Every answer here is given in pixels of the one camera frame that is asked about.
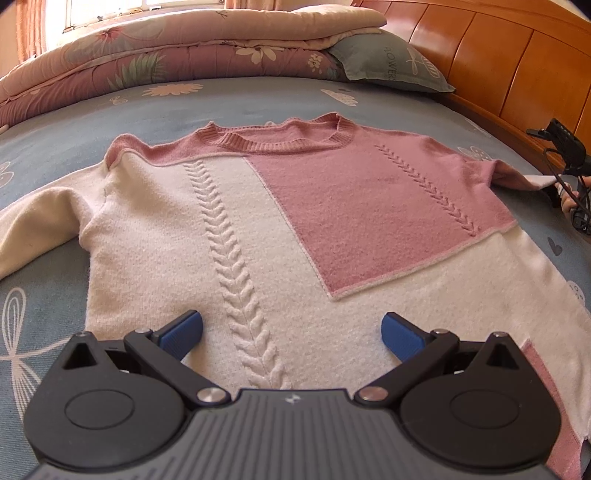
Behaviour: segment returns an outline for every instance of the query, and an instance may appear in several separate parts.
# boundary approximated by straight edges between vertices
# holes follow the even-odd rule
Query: pink and white sweater
[[[535,188],[500,161],[337,113],[210,123],[154,147],[121,135],[97,165],[0,212],[0,278],[78,235],[86,328],[121,338],[199,310],[186,361],[233,393],[355,391],[397,364],[379,333],[391,310],[463,339],[506,330],[535,347],[580,444],[587,313],[491,182]]]

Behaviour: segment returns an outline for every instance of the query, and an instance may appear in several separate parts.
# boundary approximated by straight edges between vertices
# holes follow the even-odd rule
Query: sweater collar
[[[257,141],[257,132],[276,132],[281,138],[281,132],[292,127],[300,127],[302,131],[320,129],[326,132],[322,139],[296,138],[284,142]],[[339,113],[332,112],[313,120],[304,121],[299,118],[288,118],[279,125],[266,125],[256,127],[225,128],[209,122],[205,127],[195,133],[202,143],[212,147],[221,147],[244,153],[258,154],[291,154],[318,150],[332,150],[348,145],[355,133],[356,125]]]

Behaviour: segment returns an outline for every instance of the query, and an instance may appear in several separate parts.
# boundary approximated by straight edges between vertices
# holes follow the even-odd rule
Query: white sleeve
[[[0,280],[84,230],[105,204],[108,173],[101,162],[0,210]]]

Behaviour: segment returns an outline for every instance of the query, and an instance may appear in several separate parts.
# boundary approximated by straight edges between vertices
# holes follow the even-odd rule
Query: wooden headboard
[[[552,117],[591,151],[591,23],[550,0],[354,0],[386,15],[456,91],[437,99],[547,173],[550,145],[525,135]],[[551,157],[557,166],[563,163]]]

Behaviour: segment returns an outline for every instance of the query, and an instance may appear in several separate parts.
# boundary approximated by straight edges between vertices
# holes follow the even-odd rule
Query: pillow
[[[453,92],[437,67],[416,48],[389,32],[353,35],[328,48],[349,80],[367,80],[400,90]]]

